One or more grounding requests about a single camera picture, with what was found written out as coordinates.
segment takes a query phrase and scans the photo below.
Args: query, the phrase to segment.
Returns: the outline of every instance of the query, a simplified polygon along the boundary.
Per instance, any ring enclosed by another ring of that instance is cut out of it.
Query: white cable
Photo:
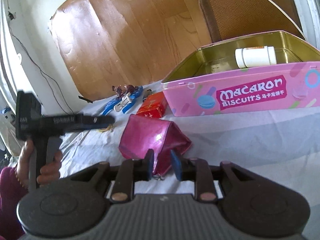
[[[271,2],[274,6],[276,6],[283,14],[284,14],[284,16],[286,16],[293,24],[294,24],[294,26],[297,28],[297,30],[301,33],[301,35],[304,37],[304,39],[305,40],[307,40],[306,39],[306,37],[304,36],[304,34],[303,34],[303,32],[302,32],[302,30],[299,28],[299,26],[294,22],[294,20],[292,20],[291,18],[290,18],[290,16],[289,15],[287,15],[287,13],[284,11],[284,10],[282,10],[275,2],[273,2],[273,0],[268,0],[269,2]]]

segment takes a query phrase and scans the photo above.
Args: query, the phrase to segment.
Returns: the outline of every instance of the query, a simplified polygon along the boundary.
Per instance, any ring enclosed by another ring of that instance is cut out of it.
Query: gray ribbed surface
[[[198,203],[192,195],[136,195],[130,203],[112,206],[95,228],[69,239],[267,240],[243,234],[226,223],[215,205]],[[282,238],[303,239],[302,236]]]

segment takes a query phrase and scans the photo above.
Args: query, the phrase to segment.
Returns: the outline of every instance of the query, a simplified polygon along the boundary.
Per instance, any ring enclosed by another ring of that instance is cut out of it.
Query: white clip
[[[130,99],[130,93],[127,93],[121,100],[121,102],[119,102],[118,104],[116,104],[113,107],[113,110],[115,110],[116,112],[120,112],[126,105],[132,103],[132,100]]]

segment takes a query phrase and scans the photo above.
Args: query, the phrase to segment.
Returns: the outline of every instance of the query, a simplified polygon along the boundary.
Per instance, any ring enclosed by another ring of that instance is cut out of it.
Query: device handle
[[[36,178],[40,175],[40,169],[53,161],[62,143],[59,137],[33,137],[32,140],[34,150],[29,160],[29,192],[39,188]]]

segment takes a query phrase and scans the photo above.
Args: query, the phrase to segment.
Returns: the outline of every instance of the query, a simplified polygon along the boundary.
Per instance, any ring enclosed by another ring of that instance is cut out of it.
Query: pink tin box
[[[277,65],[239,69],[235,50],[274,46]],[[162,81],[175,116],[320,106],[320,51],[284,31],[217,42],[189,55]]]

